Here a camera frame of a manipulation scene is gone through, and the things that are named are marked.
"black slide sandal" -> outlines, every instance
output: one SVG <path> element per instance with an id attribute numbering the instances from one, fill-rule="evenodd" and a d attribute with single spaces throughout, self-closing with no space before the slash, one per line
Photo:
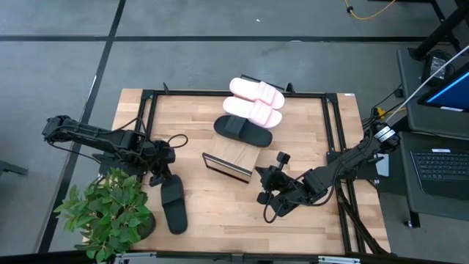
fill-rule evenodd
<path id="1" fill-rule="evenodd" d="M 225 115 L 213 124 L 216 133 L 229 139 L 238 140 L 256 147 L 268 147 L 272 142 L 272 133 L 255 125 L 246 118 Z"/>
<path id="2" fill-rule="evenodd" d="M 184 188 L 177 175 L 165 179 L 161 185 L 161 204 L 171 233 L 179 235 L 188 228 L 188 217 L 185 212 Z"/>

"pink slide sandal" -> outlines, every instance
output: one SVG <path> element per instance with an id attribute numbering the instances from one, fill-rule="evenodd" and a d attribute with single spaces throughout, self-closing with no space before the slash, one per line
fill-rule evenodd
<path id="1" fill-rule="evenodd" d="M 261 81 L 246 81 L 234 78 L 229 83 L 229 90 L 238 97 L 249 101 L 261 100 L 273 109 L 280 109 L 285 104 L 285 97 L 275 87 Z"/>
<path id="2" fill-rule="evenodd" d="M 247 118 L 262 128 L 275 127 L 280 123 L 282 117 L 279 111 L 272 109 L 260 100 L 250 102 L 236 97 L 228 97 L 223 102 L 223 109 L 229 114 Z"/>

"gray carpet floor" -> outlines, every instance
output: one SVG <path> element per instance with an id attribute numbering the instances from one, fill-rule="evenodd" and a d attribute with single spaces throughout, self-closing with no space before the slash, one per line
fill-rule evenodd
<path id="1" fill-rule="evenodd" d="M 381 1 L 350 0 L 358 15 L 382 8 Z M 453 1 L 438 2 L 445 15 Z M 2 0 L 2 35 L 106 36 L 118 1 Z M 427 36 L 440 21 L 431 4 L 397 3 L 371 21 L 357 21 L 342 0 L 187 1 L 127 0 L 117 36 Z M 462 45 L 468 26 L 454 31 Z M 0 160 L 29 168 L 20 177 L 0 177 L 0 255 L 35 252 L 55 197 L 67 153 L 41 137 L 48 117 L 79 119 L 103 53 L 104 42 L 0 41 Z M 396 50 L 415 43 L 298 42 L 118 42 L 111 48 L 90 124 L 110 128 L 122 88 L 227 89 L 240 74 L 297 91 L 352 92 L 361 116 L 400 84 Z M 448 45 L 439 46 L 450 52 Z M 399 102 L 391 97 L 389 108 Z M 95 150 L 82 147 L 82 153 Z M 79 188 L 97 176 L 97 164 L 78 158 L 71 180 Z M 402 197 L 384 194 L 381 207 L 391 249 L 405 257 L 466 263 L 469 223 L 421 217 L 422 228 L 402 220 Z M 79 234 L 59 221 L 51 251 L 70 250 Z M 159 260 L 208 263 L 209 260 Z M 133 260 L 132 263 L 150 263 Z"/>

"table leg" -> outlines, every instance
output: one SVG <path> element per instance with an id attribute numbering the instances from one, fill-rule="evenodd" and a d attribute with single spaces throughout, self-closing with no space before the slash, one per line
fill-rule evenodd
<path id="1" fill-rule="evenodd" d="M 405 226 L 409 228 L 419 228 L 420 217 L 418 217 L 418 213 L 415 213 L 409 210 L 409 214 L 410 214 L 410 220 L 404 222 Z"/>
<path id="2" fill-rule="evenodd" d="M 0 169 L 3 172 L 13 172 L 19 175 L 26 175 L 28 173 L 28 169 L 21 168 L 20 166 L 16 166 L 13 164 L 9 164 L 5 161 L 0 161 Z"/>

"white cable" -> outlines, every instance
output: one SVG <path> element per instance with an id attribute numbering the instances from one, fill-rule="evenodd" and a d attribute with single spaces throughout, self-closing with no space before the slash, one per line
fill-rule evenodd
<path id="1" fill-rule="evenodd" d="M 458 54 L 454 55 L 454 57 L 452 57 L 450 60 L 448 60 L 447 63 L 445 63 L 443 66 L 441 66 L 440 69 L 438 69 L 437 71 L 435 71 L 427 80 L 425 80 L 425 81 L 422 83 L 422 85 L 421 85 L 411 96 L 409 96 L 409 98 L 408 98 L 406 101 L 404 101 L 404 103 L 402 103 L 402 105 L 401 105 L 398 109 L 396 109 L 396 110 L 394 111 L 394 113 L 393 113 L 390 117 L 388 117 L 388 119 L 386 120 L 386 122 L 388 122 L 388 121 L 390 120 L 390 118 L 392 118 L 403 106 L 405 106 L 406 103 L 409 103 L 410 99 L 412 99 L 413 96 L 416 95 L 416 93 L 417 93 L 420 89 L 422 89 L 422 87 L 425 86 L 425 84 L 426 84 L 428 81 L 430 81 L 430 80 L 433 78 L 433 76 L 437 75 L 437 73 L 439 73 L 440 70 L 444 69 L 444 68 L 445 68 L 447 65 L 449 65 L 454 59 L 456 59 L 459 55 L 461 55 L 462 53 L 464 53 L 468 48 L 469 48 L 469 45 L 468 45 L 467 47 L 465 47 L 464 49 L 462 49 L 462 51 L 460 51 Z"/>

